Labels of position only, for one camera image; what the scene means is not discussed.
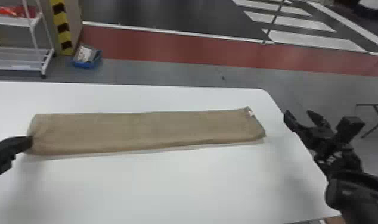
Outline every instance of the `metal shelf rack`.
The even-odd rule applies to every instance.
[[[41,77],[46,78],[46,69],[54,54],[54,46],[51,42],[50,33],[43,15],[43,10],[40,5],[40,1],[36,0],[39,12],[35,18],[31,18],[26,0],[22,0],[22,3],[25,9],[26,18],[0,15],[0,25],[29,28],[34,48],[13,48],[0,46],[0,69],[40,71]],[[38,48],[35,37],[35,27],[41,20],[43,20],[48,42],[51,47],[50,49]]]

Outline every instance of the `white shelf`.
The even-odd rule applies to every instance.
[[[43,72],[54,53],[53,49],[0,47],[0,70]]]
[[[30,20],[30,26],[35,27],[42,17],[42,13],[38,13],[36,18],[31,19],[0,15],[0,25],[29,27],[28,20]]]

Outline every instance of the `gray floor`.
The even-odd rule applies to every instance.
[[[261,88],[282,111],[291,110],[306,124],[311,124],[307,109],[326,116],[333,125],[342,116],[354,114],[367,123],[365,130],[378,123],[372,109],[354,107],[378,103],[378,77],[127,60],[104,60],[95,70],[82,70],[72,67],[69,60],[55,58],[47,79],[35,72],[0,71],[0,80]],[[355,138],[353,145],[365,170],[378,175],[378,130],[366,139]]]

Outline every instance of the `metal pole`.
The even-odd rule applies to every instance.
[[[26,13],[26,19],[27,19],[27,23],[29,24],[29,30],[30,30],[30,35],[32,36],[32,41],[33,41],[33,46],[35,46],[35,49],[36,49],[36,54],[38,56],[38,62],[42,63],[42,59],[40,57],[40,53],[39,53],[39,47],[38,47],[38,43],[36,41],[36,37],[35,37],[35,28],[32,27],[32,22],[30,21],[30,13],[29,13],[29,10],[28,10],[28,7],[27,7],[27,3],[26,3],[26,0],[22,0],[22,3],[23,3],[23,6],[25,8],[25,13]]]
[[[43,8],[42,8],[42,5],[40,4],[40,0],[36,0],[36,4],[38,5],[39,7],[39,11],[41,13],[43,13]],[[46,34],[47,34],[47,38],[48,38],[48,42],[50,43],[50,47],[51,48],[54,48],[54,45],[52,44],[52,41],[51,41],[51,36],[50,36],[50,32],[48,31],[48,26],[47,26],[47,21],[44,17],[44,14],[42,16],[42,20],[43,20],[43,23],[44,23],[44,29],[46,30]]]
[[[275,25],[275,21],[277,20],[278,18],[278,13],[281,12],[281,9],[282,9],[282,6],[284,5],[284,2],[285,0],[282,0],[281,3],[280,3],[280,6],[278,7],[278,10],[277,10],[277,13],[275,14],[271,24],[269,25],[269,29],[267,31],[267,36],[269,36],[269,33],[271,32],[272,28],[274,28],[274,25]]]

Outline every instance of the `white floor marking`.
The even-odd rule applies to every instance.
[[[313,7],[319,9],[320,11],[326,13],[327,15],[333,17],[334,19],[338,20],[339,22],[343,23],[344,25],[348,26],[349,28],[353,29],[354,31],[360,33],[365,38],[371,40],[372,42],[378,45],[378,36],[370,31],[366,30],[365,28],[355,24],[354,22],[344,18],[343,16],[339,15],[338,13],[330,10],[329,8],[315,2],[308,2],[308,4],[312,5]]]
[[[277,11],[279,8],[279,5],[277,4],[270,4],[270,3],[264,3],[264,2],[256,2],[256,1],[250,1],[250,0],[233,0],[237,5],[246,6],[246,7],[252,7],[252,8],[262,8],[264,10],[274,10]],[[293,14],[300,14],[300,15],[308,15],[311,16],[308,12],[301,8],[294,8],[289,6],[283,6],[281,9],[284,13],[293,13]]]
[[[288,43],[294,45],[314,46],[319,48],[331,48],[345,51],[359,51],[366,52],[363,48],[353,43],[350,40],[338,38],[326,38],[322,36],[305,35],[299,33],[289,33],[272,30],[269,33],[269,38],[274,42]]]
[[[378,52],[369,52],[371,55],[378,56]]]
[[[270,0],[270,1],[274,1],[274,2],[282,2],[282,0]],[[289,1],[289,0],[285,0],[285,3],[292,4],[292,2]]]
[[[224,39],[224,40],[230,40],[230,41],[245,41],[245,42],[254,42],[254,43],[262,43],[263,42],[263,40],[260,40],[260,39],[236,38],[236,37],[232,37],[232,36],[210,35],[210,34],[204,34],[204,33],[182,32],[182,31],[175,31],[175,30],[163,30],[163,29],[154,29],[154,28],[146,28],[146,27],[138,27],[138,26],[124,26],[124,25],[109,24],[109,23],[97,23],[97,22],[90,22],[90,21],[83,21],[83,25],[107,27],[107,28],[123,29],[123,30],[138,30],[138,31],[155,32],[155,33],[168,33],[168,34],[185,35],[185,36],[197,36],[197,37],[200,37],[200,38],[215,38],[215,39]]]
[[[245,11],[244,13],[246,13],[246,15],[249,16],[249,18],[251,18],[253,21],[258,21],[262,23],[271,23],[272,20],[274,19],[274,15],[270,15],[270,14],[254,13],[254,12],[249,12],[249,11]],[[307,28],[307,29],[325,30],[329,32],[335,32],[334,29],[327,26],[326,24],[319,21],[313,21],[313,20],[303,20],[303,19],[298,19],[298,18],[278,16],[275,23],[279,25],[285,25],[285,26],[294,26],[294,27],[302,27],[302,28]]]

